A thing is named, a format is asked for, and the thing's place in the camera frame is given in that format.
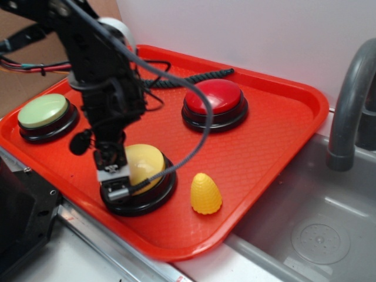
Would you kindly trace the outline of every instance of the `faucet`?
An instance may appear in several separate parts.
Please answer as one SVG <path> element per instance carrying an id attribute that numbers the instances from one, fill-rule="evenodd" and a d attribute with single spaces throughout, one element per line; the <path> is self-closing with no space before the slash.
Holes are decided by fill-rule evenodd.
<path id="1" fill-rule="evenodd" d="M 355 54 L 335 107 L 327 166 L 344 172 L 354 163 L 355 145 L 376 150 L 376 38 Z"/>

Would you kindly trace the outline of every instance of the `red tray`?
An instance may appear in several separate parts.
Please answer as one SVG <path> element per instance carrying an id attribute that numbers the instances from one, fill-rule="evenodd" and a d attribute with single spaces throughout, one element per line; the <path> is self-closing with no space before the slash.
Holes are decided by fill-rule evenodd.
<path id="1" fill-rule="evenodd" d="M 171 73 L 184 77 L 229 68 L 150 46 L 140 46 L 140 56 L 170 61 Z M 145 255 L 164 261 L 189 259 L 224 240 L 328 114 L 326 98 L 312 87 L 249 70 L 235 71 L 228 79 L 238 83 L 248 100 L 246 121 L 228 132 L 210 135 L 199 154 L 177 171 L 178 185 L 172 198 L 144 216 L 127 218 L 109 213 L 100 199 L 92 152 L 78 157 L 69 151 L 72 136 L 89 128 L 83 116 L 67 136 L 31 145 L 19 135 L 17 114 L 21 105 L 1 121 L 0 145 Z M 82 105 L 80 94 L 66 80 L 40 95 L 48 93 L 61 93 L 78 108 Z M 166 106 L 146 113 L 141 121 L 129 126 L 126 145 L 156 146 L 177 163 L 192 150 L 201 134 L 183 124 L 185 89 L 154 93 Z M 209 216 L 196 213 L 190 206 L 190 185 L 198 172 L 211 176 L 223 196 L 221 209 Z"/>

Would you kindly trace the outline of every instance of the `gray sink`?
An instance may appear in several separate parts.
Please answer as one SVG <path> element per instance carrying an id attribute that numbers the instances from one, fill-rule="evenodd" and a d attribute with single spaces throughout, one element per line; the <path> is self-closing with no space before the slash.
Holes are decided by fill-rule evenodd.
<path id="1" fill-rule="evenodd" d="M 357 149 L 354 167 L 334 172 L 327 143 L 315 135 L 233 234 L 297 281 L 376 281 L 376 156 Z"/>

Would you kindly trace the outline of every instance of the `tray rim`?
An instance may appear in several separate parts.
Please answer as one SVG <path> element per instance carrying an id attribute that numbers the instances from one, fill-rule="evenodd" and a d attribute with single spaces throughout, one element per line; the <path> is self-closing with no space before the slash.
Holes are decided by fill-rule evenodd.
<path id="1" fill-rule="evenodd" d="M 197 71 L 197 72 L 212 71 L 213 69 L 216 69 L 216 68 L 217 69 L 233 68 L 235 70 L 235 75 L 231 77 L 232 81 L 239 83 L 239 84 L 246 84 L 247 86 L 250 86 L 252 88 L 257 88 L 259 90 L 270 92 L 272 94 L 285 96 L 287 98 L 298 100 L 304 103 L 305 105 L 307 105 L 312 110 L 313 121 L 306 128 L 304 133 L 297 136 L 293 144 L 268 169 L 267 174 L 265 174 L 260 179 L 260 181 L 258 181 L 258 183 L 253 187 L 253 189 L 257 190 L 258 197 L 262 195 L 265 189 L 267 189 L 269 184 L 274 180 L 274 178 L 269 179 L 268 177 L 266 177 L 266 175 L 273 174 L 277 176 L 278 173 L 280 173 L 284 169 L 284 167 L 290 162 L 290 160 L 299 152 L 299 150 L 304 146 L 304 144 L 309 140 L 309 138 L 312 137 L 312 135 L 319 128 L 319 126 L 323 123 L 323 121 L 325 121 L 328 115 L 329 104 L 328 104 L 327 99 L 320 91 L 318 91 L 317 89 L 311 86 L 298 83 L 298 82 L 293 82 L 287 79 L 277 78 L 274 76 L 265 75 L 265 74 L 258 73 L 258 72 L 253 72 L 250 70 L 245 70 L 245 69 L 241 69 L 237 67 L 231 67 L 229 65 L 225 65 L 222 63 L 216 63 L 216 62 L 208 61 L 205 59 L 195 58 L 194 56 L 184 55 L 181 53 L 168 51 L 168 50 L 160 49 L 160 48 L 153 47 L 153 46 L 139 45 L 139 48 L 140 48 L 141 56 L 150 56 L 151 54 L 162 55 L 163 58 L 168 57 L 169 61 L 171 61 L 171 63 L 177 67 L 183 64 L 182 62 L 190 62 L 192 64 L 192 60 L 194 60 L 195 69 L 190 69 L 187 66 L 184 66 L 184 68 Z M 278 91 L 280 93 L 271 92 L 275 90 L 276 88 L 279 89 Z M 50 88 L 36 95 L 32 99 L 35 99 L 38 96 L 42 96 L 48 93 L 53 93 L 54 91 L 57 92 L 58 89 L 59 89 L 59 92 L 63 91 L 64 89 L 70 89 L 67 83 L 67 79 L 63 79 L 57 84 L 51 86 Z M 35 171 L 39 173 L 42 172 L 42 175 L 44 176 L 44 178 L 50 181 L 55 186 L 57 185 L 57 183 L 59 185 L 63 184 L 63 185 L 71 186 L 71 184 L 69 184 L 66 180 L 63 180 L 61 179 L 61 177 L 57 177 L 49 170 L 46 170 L 45 167 L 41 166 L 38 162 L 34 161 L 31 156 L 23 154 L 21 148 L 14 146 L 13 143 L 10 142 L 9 140 L 6 140 L 1 133 L 4 130 L 4 128 L 7 127 L 6 121 L 9 118 L 11 118 L 12 115 L 17 114 L 18 111 L 29 101 L 26 101 L 25 103 L 18 106 L 16 109 L 14 109 L 10 113 L 8 113 L 6 116 L 4 116 L 4 118 L 0 121 L 0 146 L 2 146 L 9 153 L 14 155 L 17 159 L 19 159 L 26 165 L 30 166 Z M 225 223 L 233 222 L 232 224 L 222 224 L 215 231 L 215 233 L 213 233 L 213 235 L 210 236 L 205 241 L 202 241 L 197 245 L 185 247 L 182 249 L 165 249 L 162 247 L 155 246 L 154 244 L 151 244 L 149 241 L 145 240 L 144 238 L 137 236 L 137 234 L 135 234 L 133 229 L 131 229 L 129 226 L 125 226 L 125 225 L 120 226 L 119 222 L 116 220 L 116 217 L 113 217 L 110 213 L 105 212 L 102 209 L 96 209 L 95 214 L 94 214 L 93 209 L 90 209 L 90 206 L 88 206 L 87 202 L 85 202 L 85 209 L 83 210 L 87 212 L 87 214 L 89 214 L 90 216 L 94 217 L 95 219 L 98 217 L 98 213 L 100 213 L 99 215 L 100 217 L 106 219 L 107 222 L 112 224 L 111 231 L 113 231 L 116 235 L 118 235 L 123 240 L 126 240 L 134 248 L 140 250 L 142 253 L 158 260 L 179 261 L 179 260 L 190 259 L 220 244 L 227 237 L 227 235 L 230 233 L 231 229 L 236 225 L 236 223 L 244 216 L 244 214 L 249 210 L 249 208 L 253 205 L 253 203 L 258 199 L 258 197 L 253 198 L 253 199 L 248 199 L 248 197 L 250 197 L 249 194 L 245 196 L 245 198 L 241 202 L 241 205 L 239 205 L 235 210 L 232 211 L 232 213 L 230 213 L 228 217 L 226 217 Z M 80 202 L 80 201 L 73 201 L 73 202 L 74 204 L 80 207 L 80 204 L 77 204 L 77 202 Z M 122 235 L 125 229 L 129 230 L 129 233 L 127 234 L 126 238 Z"/>

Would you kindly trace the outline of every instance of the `yellow object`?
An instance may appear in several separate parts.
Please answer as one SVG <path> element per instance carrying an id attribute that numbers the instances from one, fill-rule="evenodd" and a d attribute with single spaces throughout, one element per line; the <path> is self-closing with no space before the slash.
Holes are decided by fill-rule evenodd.
<path id="1" fill-rule="evenodd" d="M 48 125 L 61 117 L 69 104 L 61 94 L 48 94 L 27 103 L 18 113 L 23 127 L 36 128 Z"/>
<path id="2" fill-rule="evenodd" d="M 212 214 L 221 208 L 221 193 L 213 179 L 205 173 L 198 173 L 193 178 L 190 203 L 193 210 L 201 214 Z"/>
<path id="3" fill-rule="evenodd" d="M 156 173 L 165 170 L 165 161 L 160 150 L 151 145 L 136 144 L 125 147 L 125 153 L 130 170 L 130 184 L 137 185 Z M 149 185 L 133 195 L 144 193 L 155 186 L 160 178 L 153 180 Z"/>

